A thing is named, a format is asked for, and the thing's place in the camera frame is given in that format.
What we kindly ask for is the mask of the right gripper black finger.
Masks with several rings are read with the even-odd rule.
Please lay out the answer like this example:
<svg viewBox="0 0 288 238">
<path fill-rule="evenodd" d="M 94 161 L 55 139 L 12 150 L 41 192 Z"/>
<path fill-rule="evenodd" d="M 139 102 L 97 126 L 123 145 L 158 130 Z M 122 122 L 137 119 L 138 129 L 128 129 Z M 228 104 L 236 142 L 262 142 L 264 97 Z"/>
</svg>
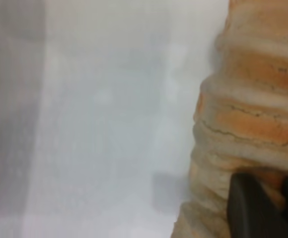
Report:
<svg viewBox="0 0 288 238">
<path fill-rule="evenodd" d="M 288 238 L 288 176 L 281 187 L 285 207 L 279 211 L 259 181 L 246 173 L 230 179 L 227 221 L 233 238 Z"/>
</svg>

